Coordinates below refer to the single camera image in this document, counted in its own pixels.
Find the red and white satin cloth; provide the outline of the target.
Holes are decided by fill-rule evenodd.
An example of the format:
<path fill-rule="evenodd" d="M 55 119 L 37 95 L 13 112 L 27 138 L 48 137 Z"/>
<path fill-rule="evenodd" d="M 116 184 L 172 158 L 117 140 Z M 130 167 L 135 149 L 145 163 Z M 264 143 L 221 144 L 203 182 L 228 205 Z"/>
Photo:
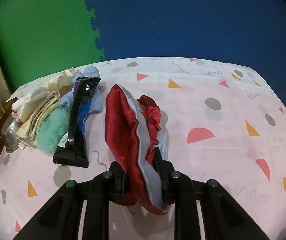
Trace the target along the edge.
<path fill-rule="evenodd" d="M 155 101 L 139 99 L 120 85 L 106 97 L 104 135 L 114 159 L 129 177 L 130 193 L 123 205 L 139 203 L 155 215 L 165 215 L 170 206 L 163 201 L 161 178 L 153 167 L 154 148 L 164 159 L 168 154 L 168 132 Z"/>

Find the cream folded towel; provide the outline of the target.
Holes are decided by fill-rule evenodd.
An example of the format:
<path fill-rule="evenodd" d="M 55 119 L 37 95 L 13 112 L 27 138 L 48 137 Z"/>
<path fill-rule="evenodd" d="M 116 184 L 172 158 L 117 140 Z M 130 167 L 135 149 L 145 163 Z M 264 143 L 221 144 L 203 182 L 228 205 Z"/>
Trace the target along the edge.
<path fill-rule="evenodd" d="M 16 132 L 17 137 L 23 144 L 37 148 L 36 135 L 43 121 L 58 108 L 59 100 L 61 98 L 60 92 L 51 92 L 41 103 L 36 107 L 26 122 L 20 126 Z"/>

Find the pink patterned tablecloth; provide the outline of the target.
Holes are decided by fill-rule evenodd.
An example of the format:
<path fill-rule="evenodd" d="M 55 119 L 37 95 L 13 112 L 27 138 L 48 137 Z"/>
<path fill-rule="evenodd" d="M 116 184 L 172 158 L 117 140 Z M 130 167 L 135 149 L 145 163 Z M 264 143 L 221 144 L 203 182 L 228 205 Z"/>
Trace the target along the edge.
<path fill-rule="evenodd" d="M 248 67 L 178 57 L 96 64 L 101 93 L 114 85 L 147 95 L 169 133 L 168 158 L 193 180 L 217 180 L 270 239 L 286 237 L 286 107 Z M 113 161 L 104 113 L 86 122 L 89 167 L 54 164 L 36 148 L 0 155 L 0 239 L 13 239 L 69 179 L 79 183 Z"/>

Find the white red-trimmed cloth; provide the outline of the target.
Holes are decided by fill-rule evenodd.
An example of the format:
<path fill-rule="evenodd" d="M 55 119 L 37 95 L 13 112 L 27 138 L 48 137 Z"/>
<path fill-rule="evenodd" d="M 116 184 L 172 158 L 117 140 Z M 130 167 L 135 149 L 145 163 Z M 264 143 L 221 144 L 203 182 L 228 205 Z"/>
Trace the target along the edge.
<path fill-rule="evenodd" d="M 40 87 L 18 99 L 11 106 L 11 115 L 14 120 L 21 123 L 26 122 L 48 95 L 47 89 Z"/>

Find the teal fluffy scrunchie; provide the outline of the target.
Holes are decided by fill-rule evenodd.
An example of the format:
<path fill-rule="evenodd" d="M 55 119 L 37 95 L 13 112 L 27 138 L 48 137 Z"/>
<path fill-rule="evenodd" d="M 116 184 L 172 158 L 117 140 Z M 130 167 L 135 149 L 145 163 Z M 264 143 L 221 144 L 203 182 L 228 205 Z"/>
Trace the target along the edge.
<path fill-rule="evenodd" d="M 55 109 L 44 119 L 36 134 L 37 147 L 45 154 L 54 154 L 60 140 L 68 130 L 69 113 Z"/>

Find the blue fluffy socks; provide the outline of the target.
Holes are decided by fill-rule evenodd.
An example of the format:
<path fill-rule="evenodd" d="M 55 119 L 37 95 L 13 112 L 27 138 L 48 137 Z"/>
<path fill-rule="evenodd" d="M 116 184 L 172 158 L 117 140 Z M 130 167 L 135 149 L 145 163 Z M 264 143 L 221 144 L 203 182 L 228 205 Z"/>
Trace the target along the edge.
<path fill-rule="evenodd" d="M 80 125 L 82 133 L 84 133 L 85 122 L 88 116 L 100 113 L 102 111 L 102 99 L 101 92 L 99 91 L 100 83 L 100 73 L 99 70 L 92 66 L 88 65 L 83 72 L 76 72 L 72 76 L 71 80 L 71 90 L 65 94 L 59 101 L 59 107 L 65 109 L 68 113 L 71 112 L 72 104 L 74 102 L 74 97 L 77 92 L 75 87 L 77 78 L 90 78 L 91 84 L 89 85 L 89 90 L 85 92 L 84 95 L 89 96 L 89 99 L 85 99 L 86 102 L 82 102 L 78 117 L 77 123 Z"/>

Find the green foam mat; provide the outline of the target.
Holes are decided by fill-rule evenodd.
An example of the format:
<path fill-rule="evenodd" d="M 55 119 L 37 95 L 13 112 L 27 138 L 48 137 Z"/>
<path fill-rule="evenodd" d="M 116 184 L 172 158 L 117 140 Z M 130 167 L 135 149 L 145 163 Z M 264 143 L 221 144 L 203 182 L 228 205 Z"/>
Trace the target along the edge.
<path fill-rule="evenodd" d="M 0 0 L 0 66 L 11 91 L 104 58 L 86 0 Z"/>

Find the cream scrunchie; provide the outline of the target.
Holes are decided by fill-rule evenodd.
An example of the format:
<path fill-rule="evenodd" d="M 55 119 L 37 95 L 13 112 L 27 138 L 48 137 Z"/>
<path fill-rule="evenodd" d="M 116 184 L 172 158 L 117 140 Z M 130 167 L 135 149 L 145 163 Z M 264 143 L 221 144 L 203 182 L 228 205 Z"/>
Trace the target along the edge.
<path fill-rule="evenodd" d="M 67 69 L 54 76 L 46 85 L 49 92 L 59 91 L 61 95 L 67 94 L 71 90 L 71 81 L 74 75 L 78 73 L 75 68 Z"/>

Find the black snack packet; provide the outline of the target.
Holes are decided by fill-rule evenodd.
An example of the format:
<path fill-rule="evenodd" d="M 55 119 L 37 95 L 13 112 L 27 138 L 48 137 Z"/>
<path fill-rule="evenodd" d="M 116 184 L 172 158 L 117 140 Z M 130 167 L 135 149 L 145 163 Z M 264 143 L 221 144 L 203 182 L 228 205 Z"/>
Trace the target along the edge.
<path fill-rule="evenodd" d="M 75 87 L 77 88 L 72 109 L 70 112 L 67 141 L 65 146 L 58 146 L 54 156 L 53 163 L 67 166 L 76 166 L 87 168 L 89 166 L 86 140 L 84 133 L 77 123 L 77 117 L 82 102 L 89 99 L 89 96 L 84 95 L 89 90 L 91 84 L 90 78 L 77 78 Z"/>

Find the blue foam mat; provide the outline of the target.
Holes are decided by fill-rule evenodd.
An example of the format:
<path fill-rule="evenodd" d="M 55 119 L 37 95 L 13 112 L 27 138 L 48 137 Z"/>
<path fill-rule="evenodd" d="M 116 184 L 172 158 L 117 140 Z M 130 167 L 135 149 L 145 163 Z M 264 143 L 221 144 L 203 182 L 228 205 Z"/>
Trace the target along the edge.
<path fill-rule="evenodd" d="M 86 0 L 107 60 L 194 57 L 248 66 L 286 105 L 284 0 Z"/>

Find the steel bowl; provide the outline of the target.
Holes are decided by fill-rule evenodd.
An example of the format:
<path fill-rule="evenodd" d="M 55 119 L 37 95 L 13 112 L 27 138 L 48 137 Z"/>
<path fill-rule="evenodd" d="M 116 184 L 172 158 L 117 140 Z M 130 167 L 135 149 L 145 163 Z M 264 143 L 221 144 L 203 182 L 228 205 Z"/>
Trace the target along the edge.
<path fill-rule="evenodd" d="M 18 139 L 17 131 L 22 123 L 17 122 L 12 115 L 9 115 L 1 128 L 1 138 L 5 145 L 7 153 L 14 152 L 18 147 L 20 140 Z"/>

